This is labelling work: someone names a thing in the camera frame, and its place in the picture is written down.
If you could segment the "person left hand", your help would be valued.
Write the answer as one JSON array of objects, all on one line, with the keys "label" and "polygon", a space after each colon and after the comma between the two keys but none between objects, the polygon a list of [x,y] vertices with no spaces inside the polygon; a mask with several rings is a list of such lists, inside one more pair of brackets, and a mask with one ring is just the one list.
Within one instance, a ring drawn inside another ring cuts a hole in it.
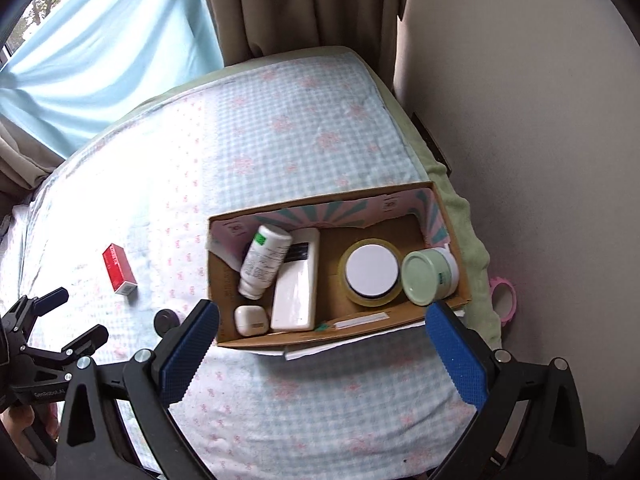
[{"label": "person left hand", "polygon": [[[13,443],[18,450],[31,460],[38,462],[38,454],[26,437],[25,430],[32,426],[35,420],[35,412],[31,406],[20,405],[8,408],[1,414],[1,421],[6,428]],[[48,435],[56,440],[60,433],[60,423],[58,422],[58,406],[49,404],[41,417],[43,425],[47,429]]]}]

